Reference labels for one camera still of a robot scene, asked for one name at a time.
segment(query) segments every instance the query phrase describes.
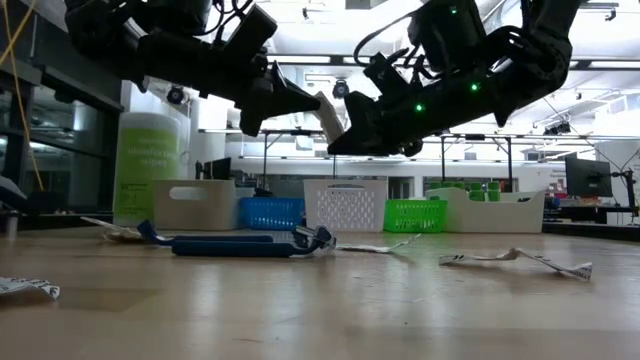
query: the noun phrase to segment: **metal pole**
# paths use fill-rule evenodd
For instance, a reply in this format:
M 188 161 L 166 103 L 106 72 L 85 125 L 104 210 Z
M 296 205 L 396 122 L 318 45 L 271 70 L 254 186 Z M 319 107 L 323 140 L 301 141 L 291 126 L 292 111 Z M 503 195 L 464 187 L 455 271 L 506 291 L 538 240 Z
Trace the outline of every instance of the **metal pole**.
M 513 192 L 513 157 L 511 156 L 511 138 L 507 138 L 507 158 L 509 163 L 509 186 L 507 192 Z
M 444 137 L 440 137 L 440 142 L 442 144 L 442 181 L 445 178 L 445 170 L 444 170 L 444 153 L 446 152 L 444 149 Z
M 263 155 L 263 163 L 262 163 L 262 188 L 267 189 L 267 150 L 269 150 L 269 145 L 267 143 L 267 139 L 269 138 L 269 134 L 264 134 L 264 155 Z

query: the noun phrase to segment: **table surface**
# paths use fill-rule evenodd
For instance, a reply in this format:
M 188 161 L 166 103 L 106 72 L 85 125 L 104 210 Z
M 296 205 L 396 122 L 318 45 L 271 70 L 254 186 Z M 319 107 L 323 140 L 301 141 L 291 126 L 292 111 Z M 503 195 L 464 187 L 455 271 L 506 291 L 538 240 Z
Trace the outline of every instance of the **table surface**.
M 177 258 L 101 230 L 0 240 L 0 276 L 50 280 L 0 296 L 4 359 L 638 359 L 640 251 L 553 235 L 424 235 L 395 255 Z M 401 234 L 342 235 L 393 244 Z M 592 261 L 591 282 L 537 262 L 439 267 L 444 254 L 510 247 L 561 265 Z

